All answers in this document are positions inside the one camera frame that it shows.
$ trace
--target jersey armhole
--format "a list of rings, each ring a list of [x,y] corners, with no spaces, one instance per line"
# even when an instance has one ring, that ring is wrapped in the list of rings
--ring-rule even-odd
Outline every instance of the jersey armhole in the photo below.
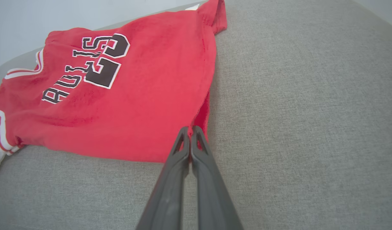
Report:
[[[35,70],[29,70],[29,69],[23,69],[23,68],[11,69],[7,72],[7,75],[4,77],[4,79],[11,79],[14,77],[29,76],[29,75],[41,73],[44,68],[43,51],[44,51],[44,49],[42,49],[41,51],[38,51],[35,54],[35,58],[36,58],[36,62],[37,62],[37,68]]]

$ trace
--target gray fabric surface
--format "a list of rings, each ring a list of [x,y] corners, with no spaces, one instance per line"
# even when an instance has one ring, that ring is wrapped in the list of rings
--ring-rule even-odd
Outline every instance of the gray fabric surface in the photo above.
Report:
[[[392,229],[392,27],[347,0],[226,10],[209,141],[245,229]],[[134,229],[161,167],[28,146],[0,167],[0,229]]]

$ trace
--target white trim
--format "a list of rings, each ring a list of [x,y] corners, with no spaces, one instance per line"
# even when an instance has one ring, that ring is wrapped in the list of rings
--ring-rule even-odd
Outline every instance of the white trim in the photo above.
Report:
[[[19,149],[20,149],[20,147],[18,147],[18,146],[15,146],[14,148],[12,148],[12,152],[13,152],[13,153],[15,153],[15,152],[17,152]]]
[[[41,73],[41,71],[44,68],[43,51],[44,51],[44,49],[42,49],[41,51],[38,51],[35,54],[35,58],[37,59],[37,65],[38,65],[38,68],[36,70],[29,70],[29,69],[22,69],[22,68],[11,69],[7,72],[7,75],[6,75],[6,77],[4,77],[4,79],[10,79],[10,78],[14,78],[14,77],[28,76],[28,75],[34,75],[34,74]]]
[[[3,111],[0,110],[0,144],[6,150],[12,150],[14,146],[10,145],[6,137],[6,116]]]

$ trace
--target number 23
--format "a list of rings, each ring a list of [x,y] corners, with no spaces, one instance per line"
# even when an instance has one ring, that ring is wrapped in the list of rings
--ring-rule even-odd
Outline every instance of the number 23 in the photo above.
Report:
[[[130,44],[125,35],[114,34],[109,41],[113,41],[114,45],[107,45],[104,48],[104,51],[102,52],[104,56],[111,58],[122,58],[126,56]],[[84,81],[99,87],[110,89],[118,74],[120,66],[120,63],[101,55],[98,62],[93,64],[90,70],[88,70],[88,73],[84,77]]]

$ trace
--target red fabric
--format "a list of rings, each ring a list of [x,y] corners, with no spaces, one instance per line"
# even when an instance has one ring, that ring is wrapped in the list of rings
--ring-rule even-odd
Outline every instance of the red fabric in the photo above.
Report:
[[[40,65],[35,70],[10,70],[0,87],[8,143],[164,162],[181,127],[195,124],[206,133],[214,35],[226,27],[224,2],[210,0],[196,11],[160,13],[117,29],[51,32],[42,55],[37,55]],[[125,55],[119,47],[123,35],[130,44],[124,46]],[[100,40],[95,48],[100,36],[111,38]],[[94,70],[109,67],[101,70],[101,58],[114,67],[119,64],[110,72],[116,75],[108,88],[90,82],[95,77],[88,79]],[[87,61],[95,62],[92,68]],[[67,66],[74,71],[66,72]],[[55,94],[49,88],[65,96],[50,102],[47,97],[55,99]]]

